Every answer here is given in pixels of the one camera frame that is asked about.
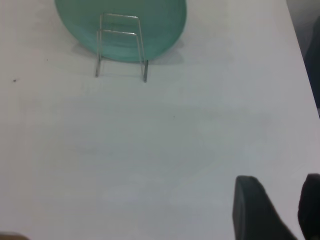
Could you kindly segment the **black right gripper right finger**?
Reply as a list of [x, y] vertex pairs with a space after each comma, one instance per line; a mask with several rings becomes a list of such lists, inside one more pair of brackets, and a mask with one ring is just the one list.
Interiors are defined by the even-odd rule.
[[301, 189], [298, 222], [305, 240], [320, 239], [320, 175], [307, 175]]

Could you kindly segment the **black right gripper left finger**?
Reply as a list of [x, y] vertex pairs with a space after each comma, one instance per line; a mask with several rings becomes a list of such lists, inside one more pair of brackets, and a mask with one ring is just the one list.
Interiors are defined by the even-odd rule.
[[232, 220], [237, 240], [295, 240], [265, 188], [253, 176], [235, 180]]

